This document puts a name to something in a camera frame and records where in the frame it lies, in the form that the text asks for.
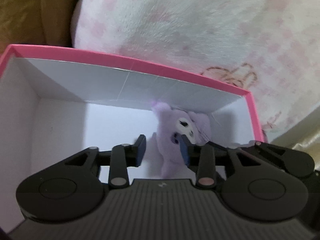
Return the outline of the pink checked white blanket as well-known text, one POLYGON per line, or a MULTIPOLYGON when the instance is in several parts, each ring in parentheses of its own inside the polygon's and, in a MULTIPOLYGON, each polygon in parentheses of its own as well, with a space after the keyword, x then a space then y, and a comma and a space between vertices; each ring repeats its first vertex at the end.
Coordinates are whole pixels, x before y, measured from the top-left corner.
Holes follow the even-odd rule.
POLYGON ((250 90, 274 137, 319 106, 319 0, 79 0, 71 33, 250 90))

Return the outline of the purple plush toy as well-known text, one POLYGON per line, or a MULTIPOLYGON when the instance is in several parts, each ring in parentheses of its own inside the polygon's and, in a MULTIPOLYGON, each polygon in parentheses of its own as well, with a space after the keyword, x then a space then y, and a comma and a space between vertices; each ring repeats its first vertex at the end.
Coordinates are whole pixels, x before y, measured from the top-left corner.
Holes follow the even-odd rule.
POLYGON ((209 116, 171 108, 165 102, 155 102, 152 111, 157 116, 156 142, 163 158, 161 177, 172 178, 184 165, 180 138, 186 135, 192 144, 205 144, 212 138, 209 116))

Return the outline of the pink cardboard box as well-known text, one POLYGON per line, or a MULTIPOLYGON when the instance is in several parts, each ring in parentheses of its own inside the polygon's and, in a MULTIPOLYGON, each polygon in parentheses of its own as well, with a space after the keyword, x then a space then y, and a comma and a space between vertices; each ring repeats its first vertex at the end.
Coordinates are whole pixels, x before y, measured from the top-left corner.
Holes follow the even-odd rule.
POLYGON ((23 220, 15 197, 23 179, 91 146, 106 151, 143 134, 146 153, 129 178, 158 179, 156 102, 208 114, 219 145, 264 138, 247 90, 129 57, 8 46, 1 56, 1 228, 8 232, 23 220))

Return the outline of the brown embroidered pillow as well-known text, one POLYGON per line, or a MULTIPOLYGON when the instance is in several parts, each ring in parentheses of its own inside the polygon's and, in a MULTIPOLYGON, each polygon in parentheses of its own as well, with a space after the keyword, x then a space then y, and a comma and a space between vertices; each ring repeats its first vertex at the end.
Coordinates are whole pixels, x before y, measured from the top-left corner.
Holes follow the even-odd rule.
POLYGON ((10 44, 71 47, 78 0, 1 0, 1 52, 10 44))

